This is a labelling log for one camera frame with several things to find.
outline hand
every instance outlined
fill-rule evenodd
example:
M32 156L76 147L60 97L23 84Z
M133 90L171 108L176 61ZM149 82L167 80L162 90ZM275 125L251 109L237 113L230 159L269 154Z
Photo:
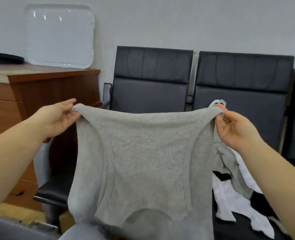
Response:
M63 133L70 125L77 121L81 114L77 111L70 112L75 98L61 103L48 105L40 108L25 122L30 128L36 129L45 140Z
M255 126L239 113L227 110L222 104L217 104L223 109L223 114L216 116L215 124L218 136L230 148L239 152L247 146L263 142Z

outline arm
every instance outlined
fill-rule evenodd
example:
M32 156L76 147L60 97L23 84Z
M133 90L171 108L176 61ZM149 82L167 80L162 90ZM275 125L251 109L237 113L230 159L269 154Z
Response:
M271 207L295 240L295 167L263 141L247 118L228 111L221 104L218 106L226 117L216 117L219 137L242 156Z
M42 142L64 132L81 115L70 113L75 99L44 106L0 134L0 204L37 154Z

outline white tray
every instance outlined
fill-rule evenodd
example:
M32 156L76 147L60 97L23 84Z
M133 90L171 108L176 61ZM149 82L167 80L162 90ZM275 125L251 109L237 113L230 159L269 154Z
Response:
M25 8L27 62L88 68L94 57L94 14L85 5L30 4Z

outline floor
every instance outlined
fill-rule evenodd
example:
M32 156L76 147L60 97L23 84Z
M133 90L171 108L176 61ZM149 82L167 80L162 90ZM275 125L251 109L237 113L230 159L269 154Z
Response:
M28 225L31 222L45 222L46 217L43 212L36 210L30 210L27 208L2 203L0 205L0 217L6 216L10 218L16 218L22 221L23 224ZM70 227L72 227L75 222L73 216L70 212L65 212L60 216L60 223L62 233L66 232Z

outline white wall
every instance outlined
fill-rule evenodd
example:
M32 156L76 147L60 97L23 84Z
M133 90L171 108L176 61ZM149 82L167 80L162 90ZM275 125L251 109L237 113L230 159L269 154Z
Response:
M295 0L0 0L0 52L25 57L29 3L93 10L100 88L113 80L118 45L295 56Z

